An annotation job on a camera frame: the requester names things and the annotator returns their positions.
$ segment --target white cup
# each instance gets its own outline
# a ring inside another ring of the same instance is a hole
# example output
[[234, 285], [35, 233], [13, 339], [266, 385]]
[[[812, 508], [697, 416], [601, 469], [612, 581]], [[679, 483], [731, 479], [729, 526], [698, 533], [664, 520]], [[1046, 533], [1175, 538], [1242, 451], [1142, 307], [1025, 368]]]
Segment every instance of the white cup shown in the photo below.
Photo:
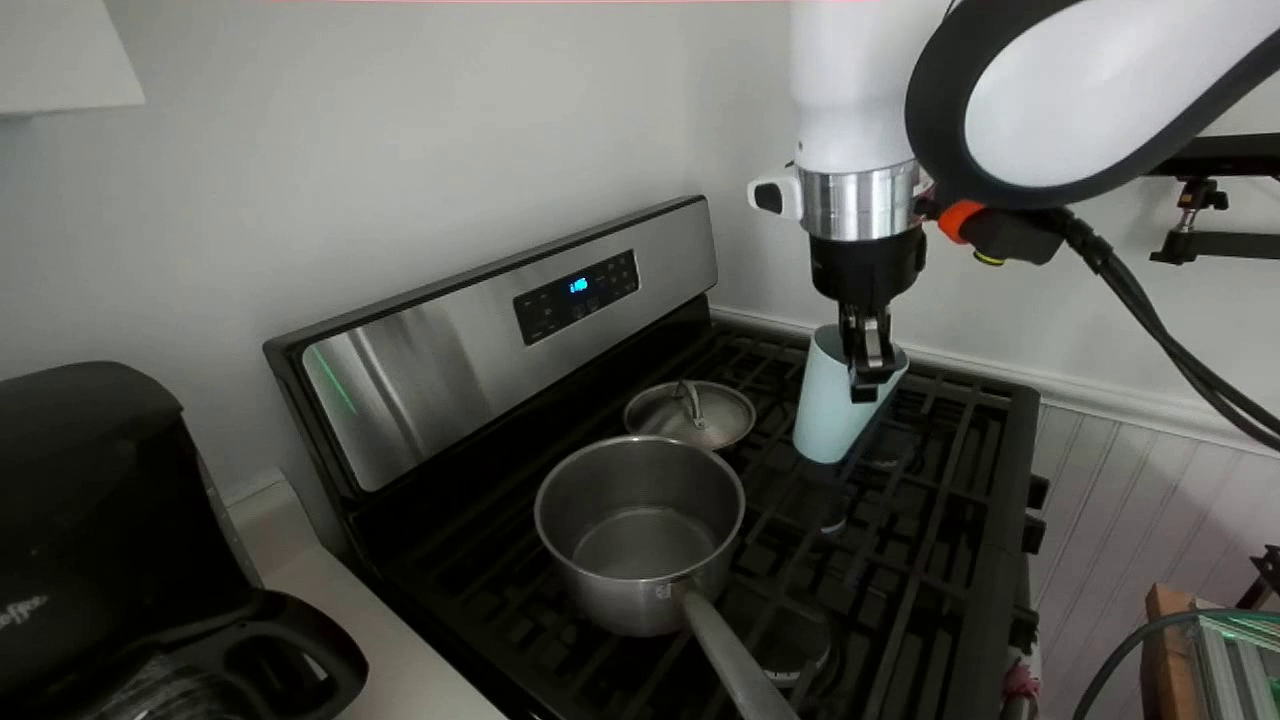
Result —
[[838, 329], [834, 325], [816, 329], [804, 354], [804, 385], [798, 385], [798, 409], [795, 409], [795, 431], [792, 431], [795, 451], [809, 455], [812, 465], [838, 465], [852, 440], [872, 425], [874, 409], [884, 402], [884, 397], [891, 397], [905, 373], [906, 368], [891, 373], [874, 388], [874, 400], [856, 402], [849, 400], [849, 365], [845, 365]]

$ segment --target white wainscoting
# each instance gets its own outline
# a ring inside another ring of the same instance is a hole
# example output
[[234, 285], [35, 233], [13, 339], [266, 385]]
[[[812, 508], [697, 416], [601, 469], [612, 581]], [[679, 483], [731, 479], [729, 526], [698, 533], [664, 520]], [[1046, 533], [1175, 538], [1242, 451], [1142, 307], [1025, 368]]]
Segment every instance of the white wainscoting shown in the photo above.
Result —
[[[1234, 604], [1247, 554], [1280, 538], [1280, 455], [1045, 397], [1037, 471], [1050, 479], [1037, 559], [1045, 716], [1066, 720], [1165, 581]], [[1134, 720], [1134, 654], [1096, 720]]]

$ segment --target stainless steel stove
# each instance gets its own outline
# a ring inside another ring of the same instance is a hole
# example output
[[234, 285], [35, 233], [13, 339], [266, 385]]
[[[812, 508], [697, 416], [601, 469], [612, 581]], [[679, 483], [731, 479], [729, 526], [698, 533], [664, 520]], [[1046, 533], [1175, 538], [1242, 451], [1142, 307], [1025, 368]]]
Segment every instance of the stainless steel stove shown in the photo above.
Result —
[[715, 596], [798, 716], [997, 720], [1029, 649], [1037, 393], [917, 365], [845, 465], [792, 451], [804, 339], [723, 325], [705, 201], [674, 201], [266, 342], [316, 451], [326, 544], [508, 716], [731, 716], [697, 641], [585, 622], [530, 533], [572, 448], [631, 393], [751, 397]]

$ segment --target small saucepan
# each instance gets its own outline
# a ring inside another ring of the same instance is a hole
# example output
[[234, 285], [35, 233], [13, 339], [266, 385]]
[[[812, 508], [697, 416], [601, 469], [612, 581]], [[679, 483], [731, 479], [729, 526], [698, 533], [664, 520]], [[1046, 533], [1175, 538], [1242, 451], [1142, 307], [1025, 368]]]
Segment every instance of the small saucepan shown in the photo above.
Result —
[[623, 409], [634, 437], [674, 437], [698, 448], [731, 448], [757, 428], [757, 402], [713, 381], [672, 381], [634, 393]]
[[749, 496], [709, 448], [667, 437], [617, 437], [558, 458], [530, 502], [574, 609], [617, 635], [691, 626], [729, 698], [749, 720], [792, 720], [751, 652], [718, 620], [731, 544]]

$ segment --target stove control panel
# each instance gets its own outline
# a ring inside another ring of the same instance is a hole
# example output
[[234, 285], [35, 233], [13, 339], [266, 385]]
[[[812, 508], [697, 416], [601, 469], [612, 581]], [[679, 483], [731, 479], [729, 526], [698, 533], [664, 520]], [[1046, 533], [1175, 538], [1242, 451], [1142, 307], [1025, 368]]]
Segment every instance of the stove control panel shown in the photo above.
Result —
[[638, 289], [634, 253], [607, 257], [579, 272], [554, 274], [511, 299], [523, 342], [631, 297]]

